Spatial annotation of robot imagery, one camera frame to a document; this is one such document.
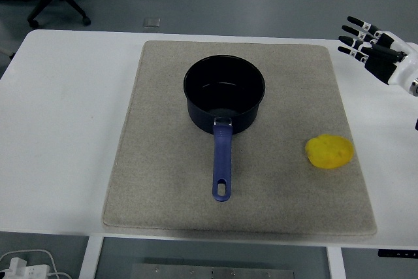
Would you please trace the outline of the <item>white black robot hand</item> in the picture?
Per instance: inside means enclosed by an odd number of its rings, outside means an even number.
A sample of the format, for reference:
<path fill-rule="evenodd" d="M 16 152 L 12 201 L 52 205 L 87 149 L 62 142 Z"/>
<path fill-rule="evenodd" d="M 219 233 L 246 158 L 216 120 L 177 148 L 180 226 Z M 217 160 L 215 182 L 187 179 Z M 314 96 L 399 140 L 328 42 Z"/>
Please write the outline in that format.
<path fill-rule="evenodd" d="M 386 85 L 396 85 L 417 96 L 417 49 L 400 37 L 377 26 L 349 16 L 343 25 L 348 36 L 338 37 L 338 51 L 364 65 Z"/>

